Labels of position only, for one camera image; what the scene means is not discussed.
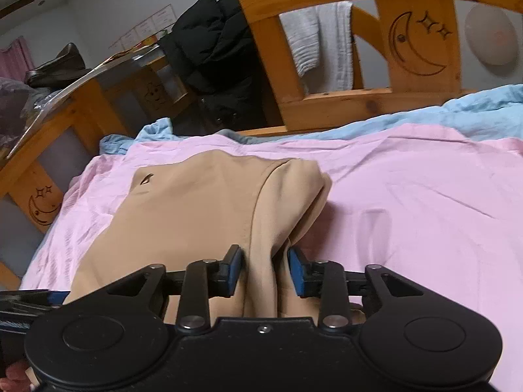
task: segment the paper poster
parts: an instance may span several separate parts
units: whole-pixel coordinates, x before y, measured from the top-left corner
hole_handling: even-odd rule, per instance
[[[122,44],[124,45],[124,48],[126,50],[133,48],[141,41],[134,28],[130,30],[128,33],[126,33],[124,36],[122,36],[120,40],[122,41]]]
[[[173,6],[168,5],[150,17],[156,26],[157,31],[161,31],[176,22]]]
[[[154,26],[154,22],[151,18],[144,20],[134,27],[140,40],[149,38],[151,35],[154,35],[158,32]]]
[[[114,43],[112,46],[109,47],[109,50],[111,50],[111,54],[116,54],[119,52],[123,52],[125,50],[124,45],[122,44],[122,41],[118,40],[116,43]]]

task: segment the black jacket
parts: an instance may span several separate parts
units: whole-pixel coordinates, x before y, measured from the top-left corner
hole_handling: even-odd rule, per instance
[[[238,0],[198,0],[159,45],[217,127],[266,126],[258,80],[265,73]]]

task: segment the wooden bed frame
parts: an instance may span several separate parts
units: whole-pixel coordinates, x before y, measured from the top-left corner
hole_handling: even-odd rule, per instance
[[[469,91],[461,89],[459,36],[453,0],[375,0],[379,19],[353,8],[352,31],[387,61],[391,87],[365,90],[354,47],[355,88],[305,95],[285,38],[279,14],[340,0],[240,0],[273,89],[283,125],[244,131],[244,135],[282,135],[321,131],[384,113],[443,104]],[[523,0],[469,0],[523,13]],[[10,195],[33,224],[46,232],[59,212],[63,193],[37,158],[72,127],[85,148],[98,154],[99,140],[108,134],[132,135],[111,101],[132,90],[151,119],[173,116],[192,101],[187,90],[172,101],[155,74],[165,57],[147,64],[126,80],[103,91],[91,79],[69,96],[0,171],[0,198]],[[169,104],[158,107],[146,98],[147,86],[158,87]],[[266,113],[274,119],[274,113]],[[19,277],[0,263],[0,282],[17,289]]]

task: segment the mattress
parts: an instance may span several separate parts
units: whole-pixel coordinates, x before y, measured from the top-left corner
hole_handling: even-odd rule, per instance
[[[520,391],[523,332],[514,305],[523,295],[519,139],[477,142],[439,125],[404,124],[353,140],[244,145],[211,135],[135,143],[125,155],[94,158],[73,182],[22,288],[69,289],[82,255],[109,225],[137,168],[211,149],[316,160],[333,188],[300,242],[308,257],[353,271],[383,264],[485,315],[504,340],[493,384]]]

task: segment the light blue blanket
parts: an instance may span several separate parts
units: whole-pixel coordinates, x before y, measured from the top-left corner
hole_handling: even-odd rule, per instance
[[[405,123],[448,126],[458,130],[465,137],[477,141],[506,137],[523,139],[523,85],[510,85],[480,91],[459,99],[449,100],[442,106],[381,115],[321,133],[259,138],[245,137],[230,129],[223,129],[217,134],[242,144],[288,139],[350,140]],[[143,127],[135,139],[118,134],[104,137],[100,141],[100,154],[124,155],[135,142],[183,140],[185,138],[173,135],[171,121],[169,118],[163,118]]]

